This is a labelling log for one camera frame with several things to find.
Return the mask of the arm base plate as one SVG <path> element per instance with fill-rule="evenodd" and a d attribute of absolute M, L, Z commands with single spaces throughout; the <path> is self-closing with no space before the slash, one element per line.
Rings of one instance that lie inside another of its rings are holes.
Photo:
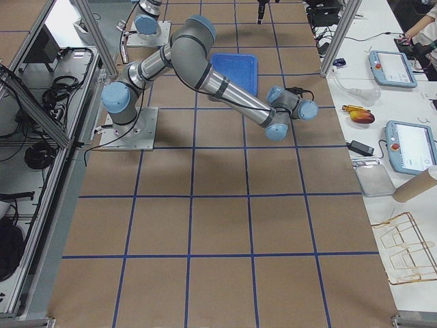
<path fill-rule="evenodd" d="M 171 22 L 163 20 L 158 21 L 157 24 L 154 33 L 138 33 L 137 26 L 132 23 L 126 46 L 130 48 L 164 46 L 169 41 Z"/>
<path fill-rule="evenodd" d="M 140 111 L 140 117 L 135 125 L 118 126 L 114 125 L 109 114 L 106 116 L 105 124 L 111 125 L 101 132 L 100 149 L 113 151 L 152 151 L 156 136 L 156 125 L 158 120 L 158 107 L 136 106 Z"/>

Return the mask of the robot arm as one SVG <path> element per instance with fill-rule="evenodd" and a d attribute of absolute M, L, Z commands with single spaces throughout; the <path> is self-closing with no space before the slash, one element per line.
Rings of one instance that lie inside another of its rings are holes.
<path fill-rule="evenodd" d="M 136 126 L 138 99 L 169 70 L 193 91 L 207 94 L 252 120 L 273 141 L 285 139 L 291 120 L 312 120 L 317 116 L 319 107 L 314 101 L 283 87 L 272 87 L 267 101 L 262 102 L 217 72 L 208 60 L 215 40 L 213 24 L 204 16 L 193 15 L 159 50 L 146 59 L 129 63 L 118 80 L 104 86 L 101 101 L 119 134 L 126 136 Z"/>
<path fill-rule="evenodd" d="M 137 13 L 133 20 L 137 34 L 140 36 L 154 36 L 158 34 L 160 17 L 160 7 L 162 1 L 144 0 L 136 1 Z"/>

